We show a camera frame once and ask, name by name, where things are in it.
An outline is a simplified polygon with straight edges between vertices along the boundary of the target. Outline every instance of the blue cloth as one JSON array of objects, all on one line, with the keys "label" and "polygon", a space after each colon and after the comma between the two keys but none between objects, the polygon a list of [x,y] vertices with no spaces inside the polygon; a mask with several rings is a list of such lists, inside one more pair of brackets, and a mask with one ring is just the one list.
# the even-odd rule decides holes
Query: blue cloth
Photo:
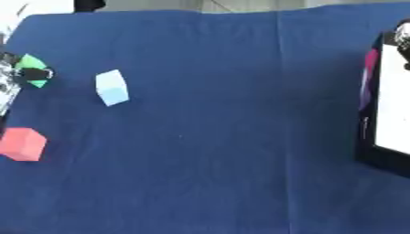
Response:
[{"label": "blue cloth", "polygon": [[[30,17],[7,47],[59,76],[12,108],[49,142],[0,158],[0,233],[407,234],[410,180],[353,146],[364,53],[409,13]],[[131,100],[108,108],[111,69]]]}]

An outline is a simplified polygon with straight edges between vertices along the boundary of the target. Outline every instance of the cube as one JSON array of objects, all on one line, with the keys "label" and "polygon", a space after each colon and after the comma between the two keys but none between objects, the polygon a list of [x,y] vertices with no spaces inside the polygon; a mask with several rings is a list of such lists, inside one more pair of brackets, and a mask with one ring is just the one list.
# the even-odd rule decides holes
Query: cube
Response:
[{"label": "cube", "polygon": [[97,93],[106,106],[129,100],[125,80],[118,69],[97,75],[95,84]]},{"label": "cube", "polygon": [[38,161],[47,139],[31,128],[7,128],[0,141],[0,154],[15,161]]}]

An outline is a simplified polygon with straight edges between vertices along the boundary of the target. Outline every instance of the red cube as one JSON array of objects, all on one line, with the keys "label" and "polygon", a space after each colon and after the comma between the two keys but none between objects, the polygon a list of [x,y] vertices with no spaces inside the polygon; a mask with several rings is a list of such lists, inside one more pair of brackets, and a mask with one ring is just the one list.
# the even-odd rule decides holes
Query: red cube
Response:
[{"label": "red cube", "polygon": [[7,128],[0,141],[0,154],[16,161],[38,161],[47,139],[31,128]]}]

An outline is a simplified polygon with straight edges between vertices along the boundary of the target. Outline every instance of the gray floor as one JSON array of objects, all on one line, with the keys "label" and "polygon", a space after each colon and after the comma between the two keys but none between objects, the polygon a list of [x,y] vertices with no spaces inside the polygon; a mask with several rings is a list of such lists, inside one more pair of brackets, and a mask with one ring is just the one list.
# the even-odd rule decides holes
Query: gray floor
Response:
[{"label": "gray floor", "polygon": [[103,11],[183,9],[209,13],[287,10],[330,4],[395,2],[392,0],[107,0]]}]

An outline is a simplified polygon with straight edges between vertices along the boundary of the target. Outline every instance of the cable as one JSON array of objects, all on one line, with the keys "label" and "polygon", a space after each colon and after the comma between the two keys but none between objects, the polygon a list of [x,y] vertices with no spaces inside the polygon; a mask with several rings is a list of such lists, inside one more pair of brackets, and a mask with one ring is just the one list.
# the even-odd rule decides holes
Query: cable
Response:
[{"label": "cable", "polygon": [[228,11],[230,13],[233,13],[233,10],[231,10],[230,8],[226,7],[225,5],[222,5],[220,3],[218,3],[216,0],[210,0],[213,4],[219,6],[220,8],[224,9],[225,11]]}]

